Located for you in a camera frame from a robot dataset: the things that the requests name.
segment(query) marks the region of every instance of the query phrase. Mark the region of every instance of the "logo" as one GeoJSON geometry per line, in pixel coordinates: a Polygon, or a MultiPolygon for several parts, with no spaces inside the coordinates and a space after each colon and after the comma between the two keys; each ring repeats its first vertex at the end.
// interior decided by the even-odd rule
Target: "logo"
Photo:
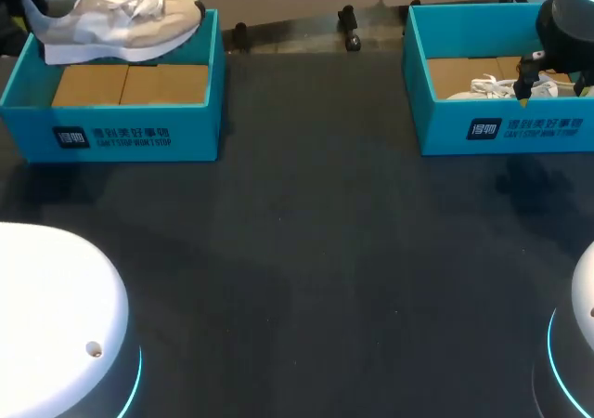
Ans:
{"type": "Polygon", "coordinates": [[[473,119],[466,139],[495,139],[500,127],[501,118],[473,119]]]}
{"type": "Polygon", "coordinates": [[[90,147],[82,127],[54,127],[52,130],[62,149],[88,149],[90,147]]]}

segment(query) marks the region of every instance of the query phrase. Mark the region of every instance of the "white sole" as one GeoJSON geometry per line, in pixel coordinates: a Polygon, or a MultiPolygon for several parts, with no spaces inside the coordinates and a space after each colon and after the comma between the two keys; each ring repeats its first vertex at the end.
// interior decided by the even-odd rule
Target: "white sole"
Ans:
{"type": "Polygon", "coordinates": [[[68,65],[88,62],[94,59],[117,58],[128,62],[142,62],[158,58],[184,44],[198,30],[198,26],[187,33],[163,44],[146,48],[124,48],[101,44],[89,45],[48,45],[45,44],[45,63],[47,65],[68,65]]]}

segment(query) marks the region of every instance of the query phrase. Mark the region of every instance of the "dark table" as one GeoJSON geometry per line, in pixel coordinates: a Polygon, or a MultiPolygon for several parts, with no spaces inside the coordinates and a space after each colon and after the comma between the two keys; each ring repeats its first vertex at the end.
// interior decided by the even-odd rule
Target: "dark table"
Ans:
{"type": "Polygon", "coordinates": [[[536,418],[594,157],[421,158],[399,53],[227,58],[217,163],[0,168],[120,271],[146,416],[536,418]]]}

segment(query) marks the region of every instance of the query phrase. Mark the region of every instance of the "cardboard box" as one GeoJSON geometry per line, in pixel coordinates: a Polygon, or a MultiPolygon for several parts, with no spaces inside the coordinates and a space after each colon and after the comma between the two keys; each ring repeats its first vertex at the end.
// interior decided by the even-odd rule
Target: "cardboard box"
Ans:
{"type": "Polygon", "coordinates": [[[157,67],[131,66],[123,86],[121,105],[154,104],[159,95],[157,67]]]}
{"type": "Polygon", "coordinates": [[[127,65],[71,65],[59,81],[52,107],[119,105],[127,65]]]}
{"type": "Polygon", "coordinates": [[[208,67],[203,65],[131,66],[121,104],[201,104],[207,85],[208,67]]]}
{"type": "Polygon", "coordinates": [[[485,74],[498,81],[503,79],[496,59],[429,59],[428,64],[435,94],[440,99],[471,91],[472,79],[486,79],[485,74]]]}
{"type": "Polygon", "coordinates": [[[167,65],[157,67],[158,101],[173,104],[201,104],[208,84],[208,67],[202,65],[167,65]]]}
{"type": "MultiPolygon", "coordinates": [[[[542,50],[535,23],[540,8],[410,8],[403,74],[423,155],[594,151],[592,97],[530,98],[525,106],[516,98],[445,100],[433,84],[432,59],[517,58],[542,50]]],[[[515,59],[509,61],[515,68],[515,59]]]]}
{"type": "MultiPolygon", "coordinates": [[[[505,58],[497,58],[497,63],[499,64],[499,68],[501,69],[501,74],[503,79],[518,79],[518,64],[520,63],[520,56],[507,56],[505,58]]],[[[567,74],[556,73],[556,72],[541,72],[541,74],[546,74],[551,79],[554,79],[559,82],[565,82],[570,84],[572,81],[570,80],[567,74]]]]}

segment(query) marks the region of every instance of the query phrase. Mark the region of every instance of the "sneaker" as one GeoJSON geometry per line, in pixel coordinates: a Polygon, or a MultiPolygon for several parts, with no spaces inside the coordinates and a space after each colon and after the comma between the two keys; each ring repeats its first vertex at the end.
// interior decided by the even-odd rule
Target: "sneaker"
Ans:
{"type": "Polygon", "coordinates": [[[31,0],[22,4],[48,65],[154,59],[184,44],[205,15],[197,0],[76,0],[61,18],[44,16],[31,0]]]}
{"type": "MultiPolygon", "coordinates": [[[[513,91],[514,80],[498,81],[494,76],[486,74],[488,79],[472,79],[471,91],[457,93],[450,96],[448,99],[501,99],[501,98],[515,98],[513,91]]],[[[573,85],[563,82],[557,82],[549,78],[545,74],[540,75],[540,80],[532,87],[533,98],[556,98],[559,96],[559,87],[573,85]]]]}

